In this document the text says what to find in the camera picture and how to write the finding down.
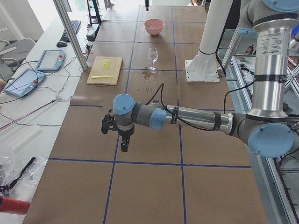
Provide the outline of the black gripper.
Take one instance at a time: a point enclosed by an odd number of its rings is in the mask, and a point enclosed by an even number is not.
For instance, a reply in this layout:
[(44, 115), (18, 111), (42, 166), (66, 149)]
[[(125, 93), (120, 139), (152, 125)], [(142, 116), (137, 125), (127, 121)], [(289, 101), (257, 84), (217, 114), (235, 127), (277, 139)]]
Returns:
[(133, 135), (135, 131), (135, 128), (132, 127), (129, 130), (118, 130), (119, 135), (122, 137), (121, 139), (121, 151), (127, 152), (129, 149), (129, 143), (130, 143), (130, 136)]

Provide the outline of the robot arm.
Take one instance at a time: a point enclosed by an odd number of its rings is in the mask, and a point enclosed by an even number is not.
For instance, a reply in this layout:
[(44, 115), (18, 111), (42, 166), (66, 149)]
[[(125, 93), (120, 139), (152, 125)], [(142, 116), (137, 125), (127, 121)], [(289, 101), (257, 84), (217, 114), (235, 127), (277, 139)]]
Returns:
[(128, 150), (135, 125), (160, 130), (166, 122), (221, 131), (263, 157), (275, 158), (298, 149), (299, 132), (291, 128), (283, 111), (290, 36), (298, 22), (296, 0), (243, 0), (239, 27), (252, 28), (257, 34), (251, 108), (245, 114), (223, 114), (162, 102), (145, 105), (120, 94), (113, 99), (111, 122), (121, 136), (122, 151)]

